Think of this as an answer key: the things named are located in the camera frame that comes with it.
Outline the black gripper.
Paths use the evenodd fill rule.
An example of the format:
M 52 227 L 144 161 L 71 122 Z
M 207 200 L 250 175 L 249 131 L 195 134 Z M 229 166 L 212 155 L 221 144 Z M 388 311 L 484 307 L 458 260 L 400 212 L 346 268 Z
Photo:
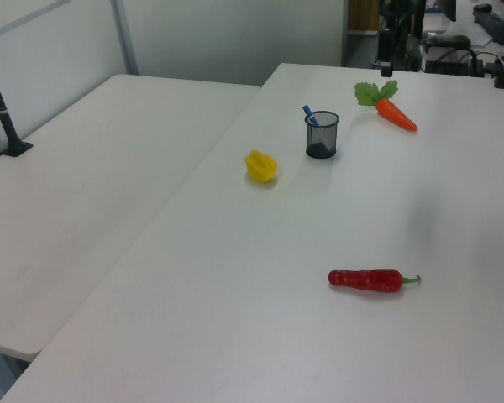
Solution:
M 419 70 L 421 68 L 421 50 L 417 38 L 423 33 L 423 20 L 425 14 L 425 1 L 382 1 L 381 16 L 386 21 L 387 29 L 378 33 L 377 60 L 380 62 L 381 75 L 392 77 L 393 73 L 393 33 L 392 30 L 400 29 L 403 24 L 410 28 L 406 42 L 406 69 Z

